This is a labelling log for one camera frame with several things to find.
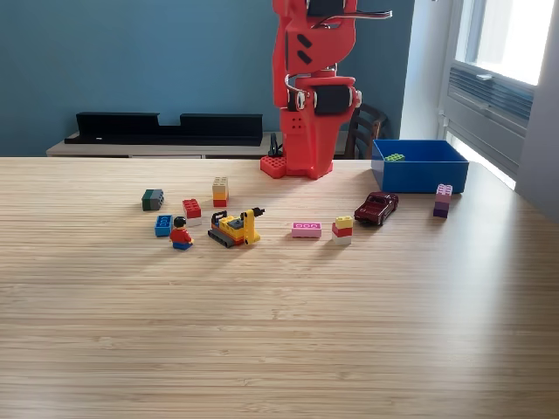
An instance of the lego bulldozer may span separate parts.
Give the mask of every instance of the lego bulldozer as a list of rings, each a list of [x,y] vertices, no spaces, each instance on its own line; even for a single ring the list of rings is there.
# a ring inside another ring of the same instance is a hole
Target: lego bulldozer
[[[208,236],[228,249],[241,244],[254,244],[260,240],[260,234],[254,228],[254,219],[265,211],[253,208],[241,216],[227,216],[227,211],[217,212],[211,218]]]

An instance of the chair backrest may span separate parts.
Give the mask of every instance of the chair backrest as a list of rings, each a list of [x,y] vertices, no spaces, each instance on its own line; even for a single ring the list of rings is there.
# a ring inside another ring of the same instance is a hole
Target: chair backrest
[[[355,160],[355,146],[357,146],[360,160],[369,159],[373,153],[373,141],[380,137],[387,120],[384,113],[365,103],[361,104],[351,117],[343,158]]]

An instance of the purple lego brick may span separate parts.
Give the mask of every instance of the purple lego brick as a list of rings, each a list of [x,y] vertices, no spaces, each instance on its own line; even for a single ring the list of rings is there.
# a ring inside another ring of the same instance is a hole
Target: purple lego brick
[[[443,209],[434,209],[433,216],[438,216],[440,218],[448,218],[448,211],[445,211]]]
[[[292,237],[322,237],[322,224],[321,223],[293,223],[291,229]]]
[[[451,203],[452,185],[438,185],[436,203]]]
[[[435,203],[435,210],[443,210],[448,212],[451,208],[450,203]]]

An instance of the red toy car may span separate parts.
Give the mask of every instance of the red toy car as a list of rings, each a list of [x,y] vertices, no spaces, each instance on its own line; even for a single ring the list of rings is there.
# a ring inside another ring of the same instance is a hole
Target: red toy car
[[[398,196],[384,192],[373,192],[355,212],[355,219],[362,223],[383,225],[386,218],[398,208]]]

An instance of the blue wall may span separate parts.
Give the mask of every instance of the blue wall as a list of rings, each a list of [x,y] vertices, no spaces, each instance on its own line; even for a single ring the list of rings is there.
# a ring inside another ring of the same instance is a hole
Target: blue wall
[[[362,3],[396,15],[359,23],[340,74],[399,126],[413,0]],[[271,0],[0,0],[0,155],[45,155],[82,111],[262,113],[276,130],[276,30]]]
[[[399,138],[415,0],[362,0],[363,10],[393,10],[383,21],[357,21],[356,87],[363,101],[385,112],[392,138]]]

